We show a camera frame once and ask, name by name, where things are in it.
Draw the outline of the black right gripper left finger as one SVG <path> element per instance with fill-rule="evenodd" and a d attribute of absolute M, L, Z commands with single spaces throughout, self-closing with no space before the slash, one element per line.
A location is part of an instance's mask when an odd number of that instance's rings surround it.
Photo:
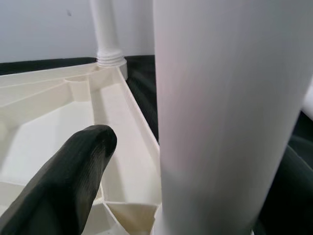
<path fill-rule="evenodd" d="M 116 146 L 107 125 L 74 133 L 2 214 L 1 234 L 81 234 Z"/>

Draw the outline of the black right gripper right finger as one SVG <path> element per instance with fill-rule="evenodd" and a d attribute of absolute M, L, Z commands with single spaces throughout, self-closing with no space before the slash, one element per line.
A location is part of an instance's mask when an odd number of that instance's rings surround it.
<path fill-rule="evenodd" d="M 289 145 L 254 226 L 254 234 L 312 233 L 313 149 Z"/>

